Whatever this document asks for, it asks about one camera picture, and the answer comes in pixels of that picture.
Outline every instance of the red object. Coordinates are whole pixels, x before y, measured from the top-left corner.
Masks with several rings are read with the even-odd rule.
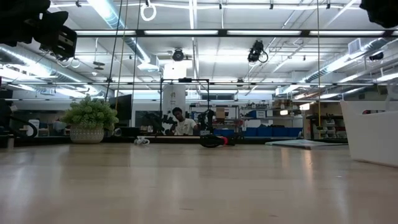
[[[224,146],[226,146],[228,144],[228,138],[226,137],[221,137],[224,140]]]

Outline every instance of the white shirt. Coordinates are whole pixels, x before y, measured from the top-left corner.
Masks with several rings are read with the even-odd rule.
[[[193,135],[193,128],[197,123],[189,118],[185,118],[184,121],[177,121],[177,127],[175,127],[175,135]]]

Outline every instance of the green leafy plant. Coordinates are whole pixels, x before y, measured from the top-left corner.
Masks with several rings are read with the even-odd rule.
[[[119,122],[117,112],[111,109],[109,103],[99,99],[91,100],[90,96],[86,96],[79,103],[71,103],[70,107],[61,121],[80,128],[113,130],[113,124]]]

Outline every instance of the table surface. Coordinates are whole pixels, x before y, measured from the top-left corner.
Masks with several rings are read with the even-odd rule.
[[[396,223],[398,169],[347,146],[59,145],[0,152],[0,223]]]

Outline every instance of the potted plant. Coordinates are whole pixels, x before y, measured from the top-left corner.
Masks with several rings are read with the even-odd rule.
[[[74,143],[99,143],[104,138],[104,128],[113,131],[113,124],[119,122],[117,112],[111,109],[109,103],[92,100],[90,96],[79,103],[71,103],[70,108],[61,120],[72,125],[70,139]]]

